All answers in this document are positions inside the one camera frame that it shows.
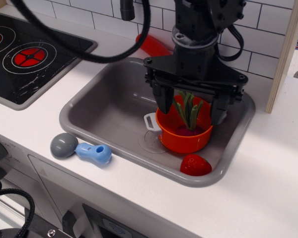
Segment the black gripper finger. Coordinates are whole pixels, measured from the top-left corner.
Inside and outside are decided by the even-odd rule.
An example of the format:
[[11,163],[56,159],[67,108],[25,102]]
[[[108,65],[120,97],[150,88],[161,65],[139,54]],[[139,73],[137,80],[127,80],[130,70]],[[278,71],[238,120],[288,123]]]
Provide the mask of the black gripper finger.
[[224,119],[226,118],[228,106],[229,98],[213,98],[210,111],[211,125],[219,125],[224,121]]
[[173,103],[174,89],[172,87],[165,87],[158,83],[154,83],[153,95],[159,110],[164,114],[168,114]]

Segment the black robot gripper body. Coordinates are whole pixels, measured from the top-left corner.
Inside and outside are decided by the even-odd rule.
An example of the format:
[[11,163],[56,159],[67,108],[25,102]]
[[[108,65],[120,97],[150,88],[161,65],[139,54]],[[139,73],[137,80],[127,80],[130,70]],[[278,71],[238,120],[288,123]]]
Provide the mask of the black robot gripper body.
[[146,80],[153,89],[158,83],[174,90],[205,93],[216,98],[240,101],[248,77],[225,65],[216,51],[216,43],[193,48],[176,45],[170,56],[144,60]]

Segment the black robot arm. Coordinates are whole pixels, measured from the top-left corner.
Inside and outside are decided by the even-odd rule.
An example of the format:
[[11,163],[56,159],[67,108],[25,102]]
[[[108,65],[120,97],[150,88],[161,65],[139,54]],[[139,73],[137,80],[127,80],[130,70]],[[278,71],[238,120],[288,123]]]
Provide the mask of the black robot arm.
[[240,48],[244,47],[243,38],[233,23],[244,17],[245,5],[244,0],[175,1],[173,54],[144,60],[145,79],[161,112],[169,112],[175,89],[211,94],[211,124],[218,125],[229,105],[242,99],[247,76],[224,64],[236,60],[241,52],[221,56],[218,38],[228,29]]

